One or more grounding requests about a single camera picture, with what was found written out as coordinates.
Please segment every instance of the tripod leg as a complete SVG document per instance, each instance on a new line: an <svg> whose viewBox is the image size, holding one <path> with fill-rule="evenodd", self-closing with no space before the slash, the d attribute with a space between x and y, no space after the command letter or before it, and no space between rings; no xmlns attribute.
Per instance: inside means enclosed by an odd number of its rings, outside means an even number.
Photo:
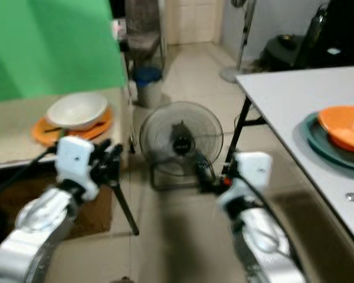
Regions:
<svg viewBox="0 0 354 283"><path fill-rule="evenodd" d="M130 227L132 229L132 232L134 235L138 236L139 235L139 228L137 227L137 224L135 222L135 219L131 213L131 210L129 208L129 205L127 204L126 202L126 199L124 198L124 195L123 195L123 192L120 188L120 185L114 185L114 186L111 186L112 190L114 191L114 194L116 195L117 197L117 200L123 210L123 213L124 215L126 216L127 218L127 221L129 222L130 224Z"/></svg>

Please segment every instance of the fan grille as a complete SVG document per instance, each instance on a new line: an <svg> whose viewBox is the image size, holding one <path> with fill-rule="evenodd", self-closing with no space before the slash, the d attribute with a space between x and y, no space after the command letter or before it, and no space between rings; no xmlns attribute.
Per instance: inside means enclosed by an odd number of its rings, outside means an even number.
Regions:
<svg viewBox="0 0 354 283"><path fill-rule="evenodd" d="M173 126L183 123L192 135L191 150L177 154L173 148ZM192 158L199 150L214 162L222 149L223 131L219 120L207 108L190 102L175 102L155 110L142 124L140 146L146 158L164 173L193 174Z"/></svg>

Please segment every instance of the orange bowl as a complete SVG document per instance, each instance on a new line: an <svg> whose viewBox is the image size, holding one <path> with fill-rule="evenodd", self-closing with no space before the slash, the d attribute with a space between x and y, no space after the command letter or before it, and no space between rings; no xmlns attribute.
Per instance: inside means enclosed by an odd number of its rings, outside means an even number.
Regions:
<svg viewBox="0 0 354 283"><path fill-rule="evenodd" d="M318 120L324 129L337 140L337 145L354 151L354 106L335 106L322 110Z"/></svg>

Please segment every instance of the standing fan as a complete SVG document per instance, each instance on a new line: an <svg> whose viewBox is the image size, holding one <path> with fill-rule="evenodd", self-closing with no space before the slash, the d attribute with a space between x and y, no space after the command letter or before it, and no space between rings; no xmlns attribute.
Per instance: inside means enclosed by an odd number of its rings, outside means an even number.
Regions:
<svg viewBox="0 0 354 283"><path fill-rule="evenodd" d="M172 176L194 175L197 153L211 163L218 158L223 131L207 108L181 101L157 108L142 124L139 140L151 163L152 186L160 189L155 183L155 170ZM173 184L163 189L182 186L189 185Z"/></svg>

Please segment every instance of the white door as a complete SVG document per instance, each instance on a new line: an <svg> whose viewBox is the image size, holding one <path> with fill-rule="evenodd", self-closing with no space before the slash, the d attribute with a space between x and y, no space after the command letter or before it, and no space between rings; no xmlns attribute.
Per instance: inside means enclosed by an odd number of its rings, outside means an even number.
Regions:
<svg viewBox="0 0 354 283"><path fill-rule="evenodd" d="M212 41L219 0L165 0L169 44Z"/></svg>

